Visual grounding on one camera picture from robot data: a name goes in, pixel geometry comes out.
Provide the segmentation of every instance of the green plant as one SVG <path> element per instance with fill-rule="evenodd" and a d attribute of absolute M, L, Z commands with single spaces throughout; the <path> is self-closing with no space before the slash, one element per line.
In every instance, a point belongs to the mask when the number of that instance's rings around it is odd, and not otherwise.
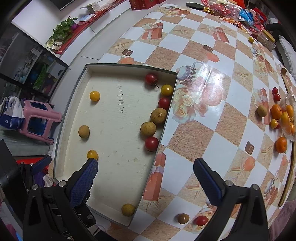
<path fill-rule="evenodd" d="M 71 18 L 70 16 L 61 22 L 61 24 L 57 25 L 56 29 L 54 29 L 54 34 L 52 37 L 54 40 L 57 39 L 68 39 L 71 37 L 73 30 L 71 29 L 71 26 L 74 24 L 74 20 L 77 20 L 78 18 Z"/>

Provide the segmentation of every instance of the metal screw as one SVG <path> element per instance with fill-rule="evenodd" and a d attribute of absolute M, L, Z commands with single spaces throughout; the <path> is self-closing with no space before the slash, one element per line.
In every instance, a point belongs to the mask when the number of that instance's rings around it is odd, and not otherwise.
<path fill-rule="evenodd" d="M 36 190 L 38 187 L 39 187 L 38 184 L 34 184 L 34 185 L 32 186 L 32 189 L 33 189 L 33 190 Z"/>
<path fill-rule="evenodd" d="M 226 183 L 226 185 L 229 186 L 229 187 L 231 187 L 231 186 L 233 185 L 233 182 L 230 181 L 230 180 L 226 180 L 225 183 Z"/>
<path fill-rule="evenodd" d="M 255 189 L 255 190 L 259 190 L 259 186 L 257 184 L 253 184 L 252 187 Z"/>
<path fill-rule="evenodd" d="M 59 182 L 59 186 L 60 186 L 60 187 L 63 187 L 63 186 L 66 185 L 66 183 L 67 183 L 66 181 L 60 181 L 60 182 Z"/>

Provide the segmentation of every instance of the yellow lid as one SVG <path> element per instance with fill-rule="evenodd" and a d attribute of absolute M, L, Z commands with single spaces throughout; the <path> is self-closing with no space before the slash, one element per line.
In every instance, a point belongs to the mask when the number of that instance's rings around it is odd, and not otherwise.
<path fill-rule="evenodd" d="M 272 36 L 269 32 L 267 32 L 265 29 L 263 29 L 263 33 L 266 35 L 266 37 L 267 37 L 271 42 L 273 42 L 273 43 L 276 42 L 275 39 L 273 38 L 273 36 Z"/>

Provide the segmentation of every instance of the table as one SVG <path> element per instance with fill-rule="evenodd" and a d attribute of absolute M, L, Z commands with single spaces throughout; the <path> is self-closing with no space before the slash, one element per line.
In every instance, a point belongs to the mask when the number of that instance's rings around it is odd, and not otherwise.
<path fill-rule="evenodd" d="M 274 143 L 281 130 L 271 130 L 270 114 L 259 118 L 259 104 L 274 104 L 271 90 L 286 88 L 280 75 L 283 65 L 261 44 L 248 42 L 249 35 L 218 17 L 164 4 L 149 13 L 102 56 L 99 63 L 148 65 L 178 72 L 158 153 L 166 155 L 157 201 L 142 199 L 128 228 L 114 223 L 107 233 L 117 240 L 194 240 L 203 227 L 192 221 L 213 216 L 216 207 L 206 198 L 192 163 L 203 157 L 224 180 L 236 185 L 260 186 L 268 224 L 277 206 L 290 168 L 292 142 L 278 154 Z M 287 74 L 292 92 L 296 82 Z M 221 238 L 235 221 L 239 206 Z M 176 222 L 187 213 L 190 221 Z"/>

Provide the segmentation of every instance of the yellow cherry tomato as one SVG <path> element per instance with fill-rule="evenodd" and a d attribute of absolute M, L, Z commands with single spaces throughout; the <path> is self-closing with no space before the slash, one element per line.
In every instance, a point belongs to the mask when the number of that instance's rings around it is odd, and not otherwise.
<path fill-rule="evenodd" d="M 95 150 L 89 150 L 86 157 L 87 157 L 87 159 L 90 159 L 90 158 L 93 158 L 96 160 L 99 159 L 99 155 L 97 154 L 97 152 Z"/>
<path fill-rule="evenodd" d="M 278 125 L 277 120 L 272 119 L 272 120 L 270 121 L 270 127 L 271 127 L 271 129 L 275 129 L 275 128 L 277 127 L 277 125 Z"/>
<path fill-rule="evenodd" d="M 160 89 L 160 92 L 164 95 L 164 96 L 170 96 L 173 94 L 174 89 L 172 86 L 170 85 L 163 85 Z"/>
<path fill-rule="evenodd" d="M 249 37 L 248 40 L 251 44 L 254 43 L 254 39 L 252 37 Z"/>
<path fill-rule="evenodd" d="M 98 101 L 100 99 L 100 93 L 98 91 L 92 91 L 89 94 L 89 97 L 91 98 L 92 101 Z"/>

